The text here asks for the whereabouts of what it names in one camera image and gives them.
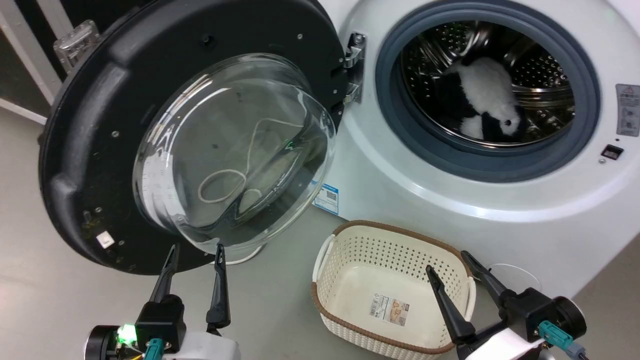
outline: stainless steel drum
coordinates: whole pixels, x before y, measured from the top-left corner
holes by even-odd
[[[465,56],[490,56],[505,66],[513,91],[525,109],[529,128],[522,142],[492,143],[467,137],[444,114],[433,93],[433,80]],[[571,84],[542,46],[504,26],[459,21],[431,28],[414,38],[401,54],[404,82],[426,116],[450,135],[487,147],[516,147],[546,140],[570,124],[575,115]]]

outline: door latch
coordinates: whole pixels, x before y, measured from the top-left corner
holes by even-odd
[[[98,44],[99,37],[95,22],[86,20],[53,43],[53,50],[67,74]]]
[[[347,94],[342,101],[360,102],[362,100],[362,78],[364,74],[364,59],[367,37],[360,33],[352,33],[349,37],[347,53],[344,57],[344,68],[347,69],[349,83]]]

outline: washing machine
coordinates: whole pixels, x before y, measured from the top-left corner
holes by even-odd
[[[640,231],[640,5],[623,0],[158,0],[101,34],[45,127],[40,182],[86,258],[156,273],[255,249],[315,204],[572,296]],[[438,79],[509,76],[525,132],[469,135]]]

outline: green led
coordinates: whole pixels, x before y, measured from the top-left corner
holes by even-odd
[[[136,327],[133,325],[125,324],[118,328],[118,342],[125,343],[129,346],[134,341],[137,341],[138,337],[136,335]]]

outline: white plastic basket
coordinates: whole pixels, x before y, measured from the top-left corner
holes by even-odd
[[[429,264],[470,320],[476,284],[460,252],[375,222],[348,222],[327,238],[316,259],[312,296],[329,331],[348,342],[394,359],[435,359],[453,344],[428,283]],[[400,315],[383,315],[384,304]]]

